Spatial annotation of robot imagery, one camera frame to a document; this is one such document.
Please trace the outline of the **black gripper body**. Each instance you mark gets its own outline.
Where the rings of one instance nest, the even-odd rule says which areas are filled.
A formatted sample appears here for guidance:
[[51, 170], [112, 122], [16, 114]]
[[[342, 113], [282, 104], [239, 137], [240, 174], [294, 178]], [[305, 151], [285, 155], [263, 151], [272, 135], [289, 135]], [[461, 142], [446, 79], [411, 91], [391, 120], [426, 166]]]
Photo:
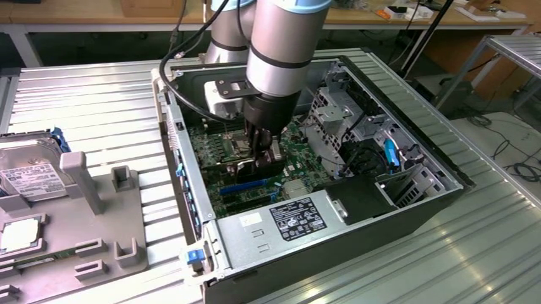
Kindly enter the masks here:
[[243, 98], [243, 117], [246, 131], [251, 136], [255, 130], [267, 130], [278, 135], [287, 126], [294, 115], [301, 91], [283, 97], [266, 94]]

